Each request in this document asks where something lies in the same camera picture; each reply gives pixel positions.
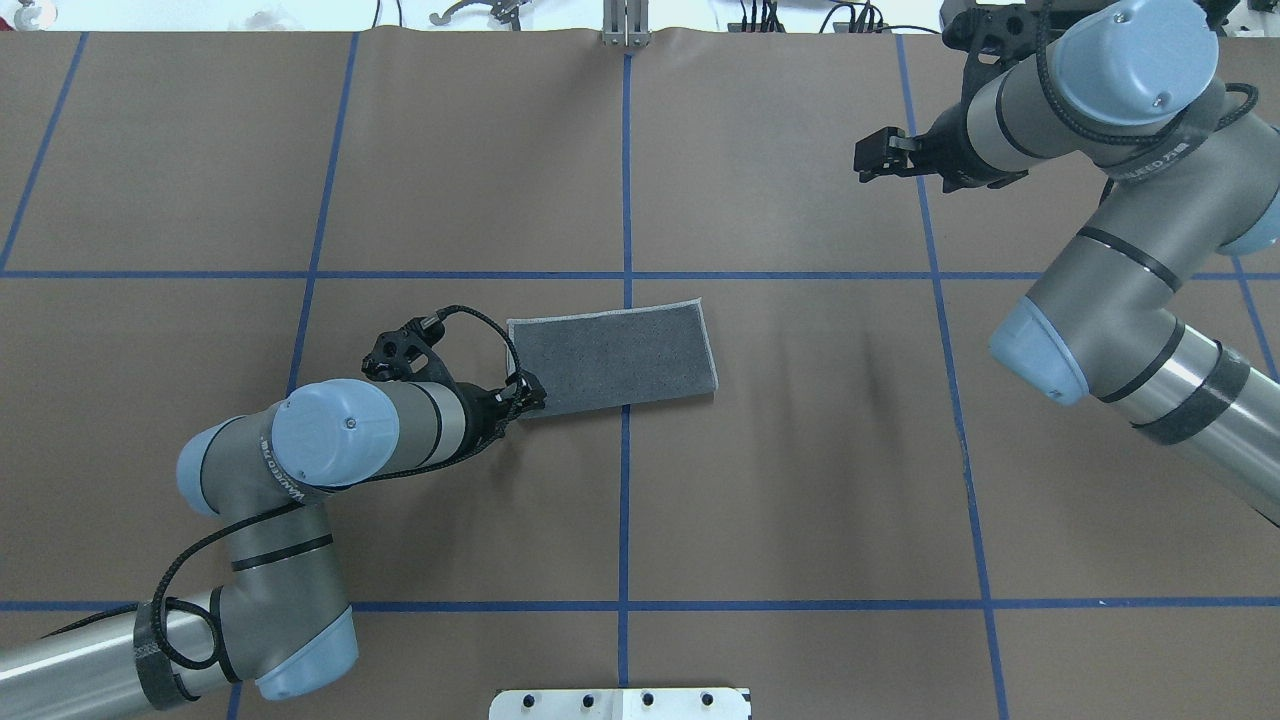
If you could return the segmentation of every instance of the metal clamp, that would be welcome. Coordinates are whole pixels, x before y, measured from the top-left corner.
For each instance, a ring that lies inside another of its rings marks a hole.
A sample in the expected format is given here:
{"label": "metal clamp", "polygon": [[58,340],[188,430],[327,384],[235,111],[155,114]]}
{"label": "metal clamp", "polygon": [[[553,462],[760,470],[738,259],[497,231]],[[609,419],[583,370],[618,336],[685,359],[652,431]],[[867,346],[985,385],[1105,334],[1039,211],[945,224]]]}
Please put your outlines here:
{"label": "metal clamp", "polygon": [[600,40],[617,47],[649,45],[649,0],[604,0]]}

